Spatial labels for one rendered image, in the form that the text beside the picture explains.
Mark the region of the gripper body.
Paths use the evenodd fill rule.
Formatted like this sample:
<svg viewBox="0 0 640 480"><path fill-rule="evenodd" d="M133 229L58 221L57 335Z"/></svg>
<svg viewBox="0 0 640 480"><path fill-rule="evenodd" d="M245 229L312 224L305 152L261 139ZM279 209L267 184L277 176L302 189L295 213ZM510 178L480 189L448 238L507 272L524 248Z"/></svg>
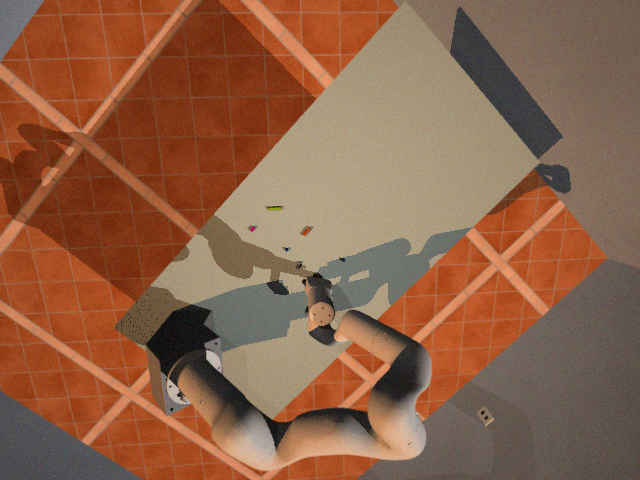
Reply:
<svg viewBox="0 0 640 480"><path fill-rule="evenodd" d="M308 276L306 278L306 286L305 286L305 292L307 296L308 296L309 290L315 285L324 285L328 287L332 295L332 282L330 280Z"/></svg>

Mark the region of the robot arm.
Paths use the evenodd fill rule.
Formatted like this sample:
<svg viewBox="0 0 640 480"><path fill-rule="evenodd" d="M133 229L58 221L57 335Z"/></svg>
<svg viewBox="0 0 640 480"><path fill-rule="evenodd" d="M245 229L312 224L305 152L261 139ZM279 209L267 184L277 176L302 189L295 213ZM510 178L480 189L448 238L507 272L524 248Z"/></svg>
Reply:
<svg viewBox="0 0 640 480"><path fill-rule="evenodd" d="M219 357L208 349L193 350L174 364L166 381L169 397L179 404L192 401L211 426L214 442L261 471L311 456L345 454L384 460L418 456L426 444L426 430L415 405L431 380L428 351L357 310L347 311L334 330L332 298L324 285L309 290L305 310L309 334L326 346L351 340L390 365L371 390L368 412L327 408L302 413L294 422L273 421L221 374Z"/></svg>

